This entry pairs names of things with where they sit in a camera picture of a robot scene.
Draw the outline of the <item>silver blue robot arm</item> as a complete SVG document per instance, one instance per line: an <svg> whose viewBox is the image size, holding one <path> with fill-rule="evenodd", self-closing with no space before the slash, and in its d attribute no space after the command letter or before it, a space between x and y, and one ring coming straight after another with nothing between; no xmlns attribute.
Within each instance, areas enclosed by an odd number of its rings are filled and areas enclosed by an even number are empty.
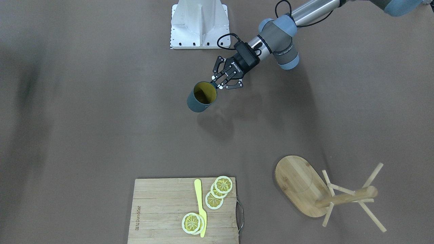
<svg viewBox="0 0 434 244"><path fill-rule="evenodd" d="M234 33L225 34L225 37L237 39L233 46L236 53L229 58L217 58L210 83L218 89L241 88L245 74L269 55L274 56L280 68L295 68L300 60L294 45L297 31L320 23L344 4L345 0L310 0L296 9L290 8L276 19L263 20L258 34L249 42L242 41Z"/></svg>

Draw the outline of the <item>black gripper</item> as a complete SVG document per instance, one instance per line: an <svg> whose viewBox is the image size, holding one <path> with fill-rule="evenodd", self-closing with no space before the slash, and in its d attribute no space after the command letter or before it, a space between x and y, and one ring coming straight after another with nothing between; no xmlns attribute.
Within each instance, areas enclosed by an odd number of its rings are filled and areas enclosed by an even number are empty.
<svg viewBox="0 0 434 244"><path fill-rule="evenodd" d="M255 51L242 41L234 45L237 51L230 58L218 56L213 67L211 84L217 85L217 89L234 89L243 87L243 76L259 64L259 56Z"/></svg>

